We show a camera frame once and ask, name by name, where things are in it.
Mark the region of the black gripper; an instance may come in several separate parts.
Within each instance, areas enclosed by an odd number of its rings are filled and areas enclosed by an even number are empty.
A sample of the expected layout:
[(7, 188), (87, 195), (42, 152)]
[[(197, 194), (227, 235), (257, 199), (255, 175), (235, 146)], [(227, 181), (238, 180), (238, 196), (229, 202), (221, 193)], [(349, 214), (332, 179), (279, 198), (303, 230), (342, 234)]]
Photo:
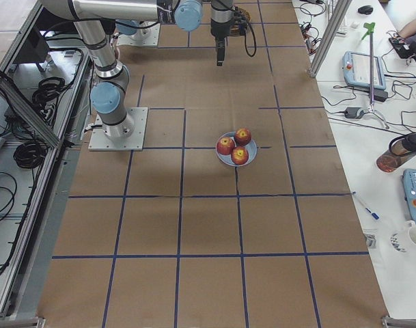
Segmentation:
[[(233, 13), (229, 9), (211, 7), (210, 32), (215, 38), (229, 36), (233, 24)], [(216, 40), (217, 66), (222, 66), (225, 60), (225, 39)]]

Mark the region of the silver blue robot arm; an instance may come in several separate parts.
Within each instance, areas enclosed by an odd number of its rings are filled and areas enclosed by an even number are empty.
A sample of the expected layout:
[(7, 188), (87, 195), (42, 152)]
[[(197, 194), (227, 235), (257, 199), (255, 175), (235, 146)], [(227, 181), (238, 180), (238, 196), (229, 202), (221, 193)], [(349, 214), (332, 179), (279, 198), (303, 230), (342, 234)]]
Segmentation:
[(197, 29), (201, 1), (43, 1), (50, 13), (74, 23), (102, 80), (114, 80), (123, 70), (106, 41), (101, 20), (148, 21), (176, 24), (185, 31)]

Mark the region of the person forearm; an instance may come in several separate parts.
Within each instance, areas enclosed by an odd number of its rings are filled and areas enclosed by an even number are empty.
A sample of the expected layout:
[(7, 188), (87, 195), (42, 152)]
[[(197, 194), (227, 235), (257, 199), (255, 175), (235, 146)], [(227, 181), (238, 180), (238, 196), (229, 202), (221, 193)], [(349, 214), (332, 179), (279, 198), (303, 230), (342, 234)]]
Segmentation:
[(416, 18), (406, 24), (399, 32), (401, 38), (409, 38), (416, 34)]

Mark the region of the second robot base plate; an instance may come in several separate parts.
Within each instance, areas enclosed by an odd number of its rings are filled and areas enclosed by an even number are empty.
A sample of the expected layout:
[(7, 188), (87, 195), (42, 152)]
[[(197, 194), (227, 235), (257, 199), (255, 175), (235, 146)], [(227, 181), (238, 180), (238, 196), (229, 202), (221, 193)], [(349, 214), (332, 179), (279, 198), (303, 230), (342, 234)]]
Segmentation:
[(158, 46), (160, 25), (147, 29), (135, 29), (117, 25), (118, 46), (156, 47)]

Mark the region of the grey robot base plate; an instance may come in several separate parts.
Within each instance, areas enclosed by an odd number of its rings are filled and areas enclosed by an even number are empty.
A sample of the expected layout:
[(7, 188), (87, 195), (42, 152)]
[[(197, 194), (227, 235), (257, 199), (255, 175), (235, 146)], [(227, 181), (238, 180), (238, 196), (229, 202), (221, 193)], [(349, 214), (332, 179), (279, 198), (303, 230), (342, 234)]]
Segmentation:
[(91, 151), (142, 151), (148, 121), (147, 107), (130, 107), (125, 120), (118, 125), (109, 126), (96, 116), (88, 149)]

